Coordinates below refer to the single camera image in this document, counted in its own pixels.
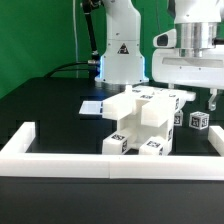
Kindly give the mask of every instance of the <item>warning label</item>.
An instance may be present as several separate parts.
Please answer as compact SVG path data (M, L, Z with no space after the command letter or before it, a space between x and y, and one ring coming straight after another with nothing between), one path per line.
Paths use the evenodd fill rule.
M126 44L122 44L121 48L117 52L118 54L129 54Z

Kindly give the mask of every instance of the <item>stacked blocks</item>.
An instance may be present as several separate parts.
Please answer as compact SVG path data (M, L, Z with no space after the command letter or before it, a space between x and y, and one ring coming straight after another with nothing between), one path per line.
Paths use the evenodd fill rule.
M134 148L143 155L168 155L174 114L194 99L187 91L127 86L103 101L103 118L116 120L117 131L104 139L102 154L122 155Z

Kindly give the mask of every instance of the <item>green backdrop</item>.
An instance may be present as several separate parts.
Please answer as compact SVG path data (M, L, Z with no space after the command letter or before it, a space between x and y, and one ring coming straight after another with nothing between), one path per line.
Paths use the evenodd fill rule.
M0 97L29 78L41 77L61 64L76 60L72 4L72 0L0 1ZM159 34L159 29L165 32L173 27L172 18L166 12L166 0L158 3L133 0L133 4L142 16L141 52L146 58L146 75L151 77L152 39ZM91 50L80 0L76 1L76 14L79 60L87 60ZM92 15L98 49L103 53L104 9Z

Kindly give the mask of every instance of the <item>white block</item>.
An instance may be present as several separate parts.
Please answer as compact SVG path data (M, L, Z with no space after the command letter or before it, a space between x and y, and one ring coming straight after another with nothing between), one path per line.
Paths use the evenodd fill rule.
M174 115L174 125L175 126L182 126L182 124L183 124L183 117L184 117L184 114L183 114L182 110L180 110L177 113L175 113L175 115Z
M174 114L176 101L173 98L156 98L142 107L141 124L160 127Z
M202 130L208 128L208 124L209 114L199 111L190 114L189 127Z
M159 136L149 138L139 149L139 155L162 155L165 140Z
M133 98L129 94L118 94L103 101L103 118L120 120L132 113Z
M209 126L208 140L224 156L224 130L220 126Z
M176 108L176 112L183 108L186 101L194 101L196 98L196 94L194 92L188 92L183 90L176 89L156 89L156 94L160 96L173 96L179 98L177 102L178 108Z
M167 121L165 121L160 127L151 127L146 125L139 125L138 130L138 142L144 143L151 136L160 136L164 138L166 141L171 141L173 138L173 121L174 116L170 117ZM167 150L167 153L170 152L171 147L164 147L164 151Z
M173 117L167 121L165 140L166 144L163 147L163 155L168 155L172 151L173 145L173 128L174 128L174 119Z
M0 154L25 153L35 136L35 122L24 122Z
M211 156L120 156L110 178L224 180L224 158Z
M0 176L110 178L113 156L16 153L0 154Z
M137 99L135 100L135 104L134 104L135 107L133 107L133 112L132 112L132 114L133 114L133 115L136 115L137 113L141 112L142 107L143 107L144 105L146 105L148 102L149 102L149 100L147 100L147 99L137 98Z
M132 93L132 85L126 85L125 86L125 93L127 93L127 94Z
M136 132L132 129L116 131L103 140L103 155L122 155L130 149L130 144L136 140Z
M146 95L152 95L155 92L154 87L149 87L149 86L136 86L135 88L132 89L132 92L135 94L146 94Z
M166 104L174 107L175 112L179 111L183 105L186 103L185 98L182 96L180 97L172 90L169 92L164 92L163 94L158 94L158 97L166 101Z

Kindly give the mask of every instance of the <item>black table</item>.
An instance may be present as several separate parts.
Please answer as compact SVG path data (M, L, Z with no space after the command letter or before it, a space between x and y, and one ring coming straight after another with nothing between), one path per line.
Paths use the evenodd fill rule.
M189 113L204 111L208 91L187 89L198 97L184 107L172 154L218 156L207 141L208 129L188 128ZM83 100L117 93L88 79L31 79L0 100L0 145L24 121L35 121L37 138L29 153L101 154L116 122L78 112ZM222 102L223 96L210 113L212 125L223 127ZM1 177L0 223L222 223L223 188L218 181Z

